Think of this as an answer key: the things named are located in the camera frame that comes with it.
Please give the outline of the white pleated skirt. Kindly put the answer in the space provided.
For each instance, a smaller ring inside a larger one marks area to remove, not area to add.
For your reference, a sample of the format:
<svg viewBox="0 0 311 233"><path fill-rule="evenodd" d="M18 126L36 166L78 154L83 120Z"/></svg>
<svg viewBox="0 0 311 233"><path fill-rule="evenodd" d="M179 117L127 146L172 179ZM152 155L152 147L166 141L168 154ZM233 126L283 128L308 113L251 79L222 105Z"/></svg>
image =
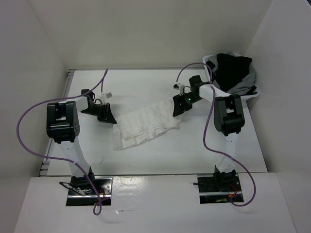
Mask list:
<svg viewBox="0 0 311 233"><path fill-rule="evenodd" d="M183 116L173 116L172 99L152 103L116 117L112 129L113 150L124 150L150 141L171 129L179 129Z"/></svg>

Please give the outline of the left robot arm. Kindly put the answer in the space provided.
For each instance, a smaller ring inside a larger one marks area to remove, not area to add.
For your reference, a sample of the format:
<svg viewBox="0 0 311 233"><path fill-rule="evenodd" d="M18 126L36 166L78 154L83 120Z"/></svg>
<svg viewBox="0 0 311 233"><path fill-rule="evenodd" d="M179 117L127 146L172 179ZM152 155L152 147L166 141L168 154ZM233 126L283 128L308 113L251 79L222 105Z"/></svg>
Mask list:
<svg viewBox="0 0 311 233"><path fill-rule="evenodd" d="M81 189L86 194L96 190L96 180L90 165L84 158L78 135L80 123L78 114L83 113L95 116L99 122L116 124L110 103L107 99L112 97L110 92L102 93L95 99L95 94L89 89L81 90L81 97L53 102L47 105L46 131L62 149L71 169L70 185L75 192Z"/></svg>

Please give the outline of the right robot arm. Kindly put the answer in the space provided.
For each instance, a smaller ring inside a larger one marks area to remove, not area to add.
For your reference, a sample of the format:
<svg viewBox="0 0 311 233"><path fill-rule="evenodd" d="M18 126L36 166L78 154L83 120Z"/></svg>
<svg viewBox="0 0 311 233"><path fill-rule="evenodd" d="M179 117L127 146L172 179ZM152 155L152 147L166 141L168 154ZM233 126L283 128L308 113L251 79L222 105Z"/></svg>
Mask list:
<svg viewBox="0 0 311 233"><path fill-rule="evenodd" d="M179 94L173 97L173 117L190 110L194 103L202 99L213 103L214 127L223 134L221 152L235 157L237 139L245 125L240 96L228 94L210 82L203 82L199 75L189 78L189 83L190 92L188 93L184 91L185 85L181 83L173 85L173 88L179 91ZM212 182L214 188L218 191L225 191L234 183L235 177L234 161L224 155L214 168Z"/></svg>

